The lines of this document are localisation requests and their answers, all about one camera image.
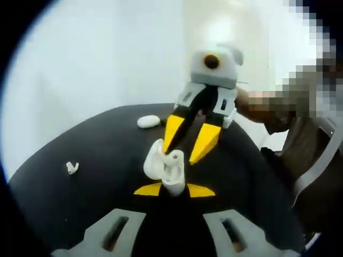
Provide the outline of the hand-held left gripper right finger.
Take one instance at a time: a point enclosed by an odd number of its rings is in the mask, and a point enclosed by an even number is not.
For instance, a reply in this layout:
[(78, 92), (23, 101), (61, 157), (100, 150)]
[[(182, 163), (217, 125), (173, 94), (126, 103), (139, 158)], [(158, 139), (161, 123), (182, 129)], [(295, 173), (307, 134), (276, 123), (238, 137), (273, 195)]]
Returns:
[(205, 231), (205, 242), (213, 256), (271, 256), (271, 244), (265, 232), (237, 211), (230, 209), (212, 213), (199, 213)]

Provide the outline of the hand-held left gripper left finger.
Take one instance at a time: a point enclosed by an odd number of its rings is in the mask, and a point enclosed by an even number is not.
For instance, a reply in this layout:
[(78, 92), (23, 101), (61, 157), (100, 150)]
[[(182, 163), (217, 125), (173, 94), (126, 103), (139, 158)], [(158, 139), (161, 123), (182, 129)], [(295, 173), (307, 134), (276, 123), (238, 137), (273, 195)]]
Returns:
[(153, 183), (122, 198), (85, 228), (82, 240), (53, 256), (171, 256), (172, 184)]

